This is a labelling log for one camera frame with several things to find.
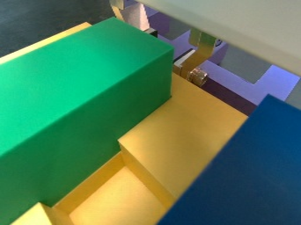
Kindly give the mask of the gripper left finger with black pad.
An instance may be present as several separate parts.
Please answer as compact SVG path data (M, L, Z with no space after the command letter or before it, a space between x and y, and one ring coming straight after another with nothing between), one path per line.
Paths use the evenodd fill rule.
M110 5L116 17L153 35L158 36L158 31L152 28L145 5L136 0L110 0Z

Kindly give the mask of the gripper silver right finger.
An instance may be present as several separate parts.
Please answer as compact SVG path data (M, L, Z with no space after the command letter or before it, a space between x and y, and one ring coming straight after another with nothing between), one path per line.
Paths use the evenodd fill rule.
M208 81L209 74L200 65L211 58L216 48L217 38L197 28L191 29L191 44L197 50L178 59L173 65L173 72L199 87Z

